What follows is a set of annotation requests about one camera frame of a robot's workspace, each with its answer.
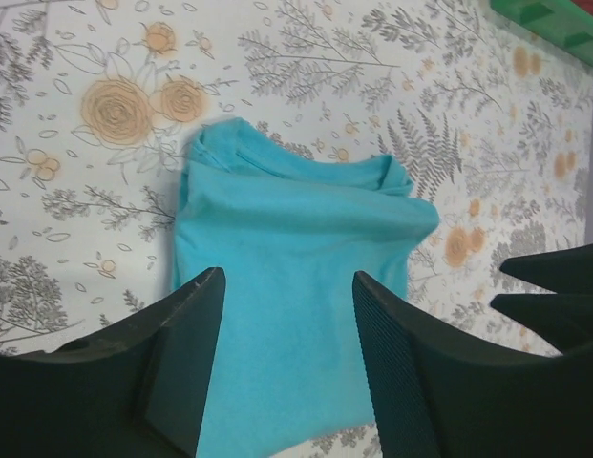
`green object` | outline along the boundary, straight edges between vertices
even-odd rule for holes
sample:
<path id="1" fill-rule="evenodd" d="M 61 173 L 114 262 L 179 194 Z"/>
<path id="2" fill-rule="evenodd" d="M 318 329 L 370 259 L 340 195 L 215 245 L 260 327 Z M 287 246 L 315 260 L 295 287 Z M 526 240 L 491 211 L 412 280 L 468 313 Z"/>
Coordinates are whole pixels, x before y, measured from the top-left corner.
<path id="1" fill-rule="evenodd" d="M 491 8 L 593 66 L 593 16 L 571 0 L 491 0 Z"/>

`white patterned surface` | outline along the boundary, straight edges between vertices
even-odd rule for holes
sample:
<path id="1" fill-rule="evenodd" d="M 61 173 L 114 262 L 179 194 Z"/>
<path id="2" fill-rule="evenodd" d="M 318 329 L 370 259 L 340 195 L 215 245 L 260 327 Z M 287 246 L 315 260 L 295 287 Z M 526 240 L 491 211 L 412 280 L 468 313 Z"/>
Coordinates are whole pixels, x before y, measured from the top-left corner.
<path id="1" fill-rule="evenodd" d="M 411 301 L 548 351 L 487 304 L 524 288 L 505 258 L 582 243 L 592 94 L 484 1 L 0 0 L 0 352 L 166 294 L 184 145 L 233 115 L 316 160 L 396 155 L 442 216 Z M 281 456 L 326 455 L 380 455 L 374 428 Z"/>

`green plastic edge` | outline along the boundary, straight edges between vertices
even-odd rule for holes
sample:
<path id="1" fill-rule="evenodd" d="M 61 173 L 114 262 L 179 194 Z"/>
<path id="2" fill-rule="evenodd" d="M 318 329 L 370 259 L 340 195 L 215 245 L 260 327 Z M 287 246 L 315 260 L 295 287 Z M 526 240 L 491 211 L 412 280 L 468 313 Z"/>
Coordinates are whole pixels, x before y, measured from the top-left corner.
<path id="1" fill-rule="evenodd" d="M 584 32 L 593 37 L 593 16 L 581 9 L 578 5 L 572 3 L 571 0 L 491 0 L 490 4 L 491 8 L 498 14 L 537 34 L 546 41 L 553 43 L 558 48 L 569 52 L 593 67 L 593 42 L 570 47 L 565 44 L 565 36 L 541 32 L 539 29 L 539 27 L 543 27 L 547 19 L 560 14 L 563 22 L 574 24 L 571 26 L 572 33 L 569 36 L 575 36 L 578 33 Z M 522 24 L 520 19 L 523 10 L 525 8 L 537 8 L 538 6 L 544 6 L 554 12 L 554 14 Z"/>

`turquoise t-shirt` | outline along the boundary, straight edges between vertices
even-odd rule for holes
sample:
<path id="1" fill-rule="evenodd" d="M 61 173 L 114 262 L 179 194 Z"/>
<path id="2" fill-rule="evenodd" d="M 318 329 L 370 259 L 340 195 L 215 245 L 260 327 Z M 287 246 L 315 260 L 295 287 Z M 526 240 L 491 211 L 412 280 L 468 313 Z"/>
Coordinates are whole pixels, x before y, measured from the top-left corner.
<path id="1" fill-rule="evenodd" d="M 405 298 L 407 257 L 438 225 L 391 156 L 306 160 L 242 119 L 199 132 L 184 169 L 175 287 L 227 278 L 198 457 L 261 458 L 374 421 L 351 282 Z"/>

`black plastic part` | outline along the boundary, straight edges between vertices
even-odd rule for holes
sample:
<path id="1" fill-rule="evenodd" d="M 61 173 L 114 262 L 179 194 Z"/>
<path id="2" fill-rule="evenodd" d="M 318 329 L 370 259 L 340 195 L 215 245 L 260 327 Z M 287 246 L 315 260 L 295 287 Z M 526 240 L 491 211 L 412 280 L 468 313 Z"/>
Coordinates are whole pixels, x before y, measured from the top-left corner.
<path id="1" fill-rule="evenodd" d="M 593 294 L 593 244 L 506 260 L 499 270 L 563 294 Z"/>
<path id="2" fill-rule="evenodd" d="M 54 353 L 0 356 L 0 458 L 195 456 L 224 288 L 208 269 Z"/>
<path id="3" fill-rule="evenodd" d="M 593 342 L 593 296 L 499 294 L 492 308 L 566 352 Z"/>
<path id="4" fill-rule="evenodd" d="M 353 297 L 383 456 L 593 456 L 593 343 L 556 358 L 488 343 L 363 272 Z"/>

